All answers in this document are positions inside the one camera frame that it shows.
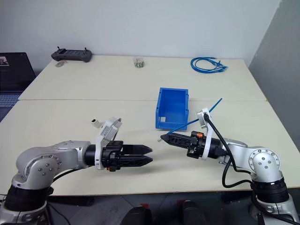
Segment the blue storage box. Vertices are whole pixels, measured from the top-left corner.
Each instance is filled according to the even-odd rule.
[[[175,129],[188,122],[188,90],[160,88],[156,106],[155,127]]]

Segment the table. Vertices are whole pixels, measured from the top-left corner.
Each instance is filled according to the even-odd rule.
[[[188,89],[191,101],[264,101],[264,94],[243,60],[222,60],[222,73],[201,74],[191,59],[144,57],[135,68],[133,57],[94,55],[90,62],[52,60],[19,97],[36,99],[157,100],[160,87]],[[201,61],[199,66],[210,68]]]
[[[54,184],[54,195],[104,195],[228,190],[222,186],[224,165],[214,159],[193,159],[186,150],[157,142],[165,131],[155,129],[156,101],[27,100],[19,101],[0,123],[0,193],[6,193],[16,173],[15,161],[24,150],[50,146],[66,140],[95,143],[98,130],[90,121],[121,117],[123,125],[116,140],[145,144],[153,149],[153,162],[140,168],[117,172],[95,167],[64,176]],[[189,102],[189,120],[194,112],[210,108],[214,101]],[[281,170],[288,187],[300,187],[300,154],[280,120],[266,101],[222,101],[212,118],[224,137],[249,146],[261,145],[281,158]],[[201,131],[194,123],[187,132]],[[248,178],[230,169],[226,182]],[[229,190],[249,189],[243,184]]]

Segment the black remote controller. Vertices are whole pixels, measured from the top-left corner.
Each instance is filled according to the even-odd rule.
[[[65,48],[59,48],[54,52],[51,57],[56,61],[60,60],[77,60],[88,62],[92,58],[92,52],[84,48],[84,50],[67,50]]]

